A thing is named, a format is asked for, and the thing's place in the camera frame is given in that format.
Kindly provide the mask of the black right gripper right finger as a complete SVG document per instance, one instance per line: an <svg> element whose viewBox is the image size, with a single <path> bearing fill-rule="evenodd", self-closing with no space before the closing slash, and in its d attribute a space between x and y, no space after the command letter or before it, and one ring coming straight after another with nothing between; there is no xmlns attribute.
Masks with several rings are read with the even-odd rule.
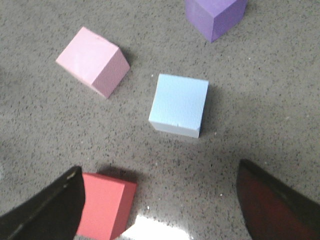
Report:
<svg viewBox="0 0 320 240"><path fill-rule="evenodd" d="M320 205L250 160L239 162L236 191L252 239L320 238Z"/></svg>

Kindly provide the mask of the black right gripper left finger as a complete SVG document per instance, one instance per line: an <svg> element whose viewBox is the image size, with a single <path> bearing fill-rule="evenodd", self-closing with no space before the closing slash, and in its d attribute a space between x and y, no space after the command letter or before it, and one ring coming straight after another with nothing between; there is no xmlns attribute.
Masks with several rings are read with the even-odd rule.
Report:
<svg viewBox="0 0 320 240"><path fill-rule="evenodd" d="M72 240L85 204L82 168L73 166L54 182L0 217L2 240Z"/></svg>

